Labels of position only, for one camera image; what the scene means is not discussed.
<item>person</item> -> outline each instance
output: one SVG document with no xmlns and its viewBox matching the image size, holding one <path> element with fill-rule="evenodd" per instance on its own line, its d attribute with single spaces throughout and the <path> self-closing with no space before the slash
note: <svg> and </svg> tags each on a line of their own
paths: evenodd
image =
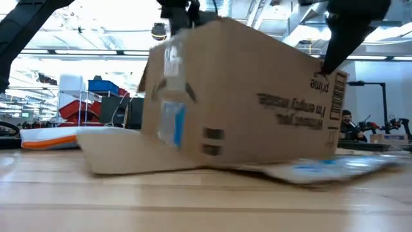
<svg viewBox="0 0 412 232">
<path fill-rule="evenodd" d="M 349 110 L 343 110 L 342 112 L 341 134 L 339 138 L 343 140 L 368 141 L 366 136 L 352 123 L 352 113 Z"/>
</svg>

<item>white wall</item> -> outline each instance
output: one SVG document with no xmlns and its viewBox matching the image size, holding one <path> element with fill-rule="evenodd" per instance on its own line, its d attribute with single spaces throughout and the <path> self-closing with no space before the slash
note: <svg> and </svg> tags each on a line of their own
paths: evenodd
<svg viewBox="0 0 412 232">
<path fill-rule="evenodd" d="M 388 115 L 412 120 L 412 62 L 355 61 L 345 63 L 341 69 L 351 75 L 349 81 L 386 83 Z M 379 126 L 384 124 L 379 85 L 347 86 L 344 107 L 352 112 L 355 122 L 371 115 L 369 121 Z M 404 133 L 404 130 L 393 133 Z"/>
</svg>

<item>cardboard box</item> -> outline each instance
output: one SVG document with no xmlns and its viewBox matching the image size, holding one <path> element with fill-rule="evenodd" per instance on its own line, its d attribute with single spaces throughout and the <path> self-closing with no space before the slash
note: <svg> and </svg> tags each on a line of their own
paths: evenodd
<svg viewBox="0 0 412 232">
<path fill-rule="evenodd" d="M 226 18 L 153 48 L 149 60 L 141 133 L 78 136 L 93 172 L 334 155 L 346 73 L 317 75 L 320 60 Z"/>
<path fill-rule="evenodd" d="M 389 144 L 389 145 L 406 145 L 409 144 L 407 135 L 393 135 L 393 134 L 376 134 L 371 135 L 371 143 Z"/>
</svg>

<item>barcode label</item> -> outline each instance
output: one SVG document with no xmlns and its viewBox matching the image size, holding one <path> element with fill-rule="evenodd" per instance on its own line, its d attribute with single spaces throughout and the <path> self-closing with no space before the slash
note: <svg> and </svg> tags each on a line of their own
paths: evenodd
<svg viewBox="0 0 412 232">
<path fill-rule="evenodd" d="M 330 120 L 339 121 L 343 107 L 344 93 L 346 85 L 346 76 L 337 73 L 335 77 L 335 86 L 333 87 L 332 106 L 330 107 Z"/>
</svg>

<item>clear plastic tape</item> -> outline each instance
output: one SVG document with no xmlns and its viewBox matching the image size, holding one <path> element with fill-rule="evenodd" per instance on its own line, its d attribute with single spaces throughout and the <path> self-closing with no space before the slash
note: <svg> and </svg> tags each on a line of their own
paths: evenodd
<svg viewBox="0 0 412 232">
<path fill-rule="evenodd" d="M 186 32 L 180 32 L 170 41 L 165 42 L 164 76 L 165 91 L 186 92 L 184 66 L 184 42 Z M 158 136 L 166 144 L 180 147 L 185 124 L 186 105 L 184 102 L 161 100 Z"/>
<path fill-rule="evenodd" d="M 347 156 L 335 160 L 299 160 L 293 164 L 276 165 L 267 169 L 267 174 L 295 184 L 311 184 L 345 181 L 401 163 L 401 158 L 393 155 Z"/>
</svg>

